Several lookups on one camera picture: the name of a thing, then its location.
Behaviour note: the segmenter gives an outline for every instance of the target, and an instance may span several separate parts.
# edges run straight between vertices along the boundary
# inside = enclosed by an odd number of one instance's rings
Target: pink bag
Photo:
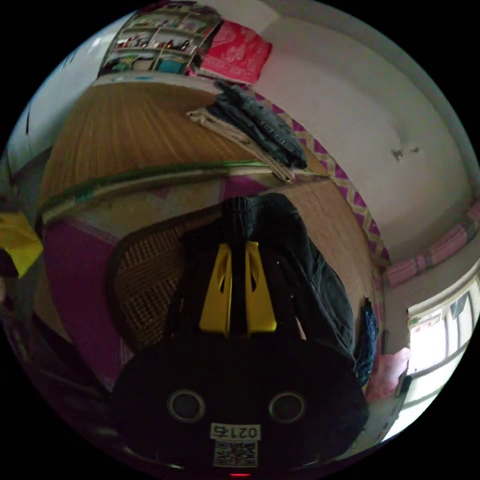
[[[272,44],[251,28],[225,20],[195,73],[253,85],[271,50]]]
[[[395,393],[400,375],[407,369],[410,349],[402,348],[394,355],[377,355],[365,397],[371,402],[386,399]]]

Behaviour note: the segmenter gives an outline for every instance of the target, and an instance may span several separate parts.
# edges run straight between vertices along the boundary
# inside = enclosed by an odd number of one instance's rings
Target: qr code
[[[256,441],[216,441],[214,467],[256,467]]]

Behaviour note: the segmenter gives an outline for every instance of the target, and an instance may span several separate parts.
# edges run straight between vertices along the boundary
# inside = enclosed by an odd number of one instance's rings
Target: number label
[[[258,442],[262,439],[260,425],[230,425],[211,423],[210,438],[226,442]]]

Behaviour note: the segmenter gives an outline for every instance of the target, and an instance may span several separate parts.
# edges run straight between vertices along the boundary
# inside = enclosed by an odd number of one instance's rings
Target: yellow bracket
[[[200,330],[208,333],[230,333],[232,301],[232,251],[221,243],[208,284],[200,318]],[[245,248],[245,303],[248,336],[271,333],[277,328],[259,244],[249,241]]]
[[[23,213],[0,213],[0,248],[11,256],[20,279],[43,252],[42,242]]]
[[[249,336],[276,330],[277,321],[256,241],[249,241],[245,249],[245,302]]]
[[[210,283],[200,318],[203,332],[224,334],[230,331],[230,304],[232,300],[232,251],[221,243],[213,266]]]

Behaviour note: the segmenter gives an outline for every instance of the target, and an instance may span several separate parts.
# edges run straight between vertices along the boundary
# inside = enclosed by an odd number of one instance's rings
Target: yellow cloth
[[[23,213],[0,213],[0,248],[11,256],[19,278],[43,251],[42,242]]]

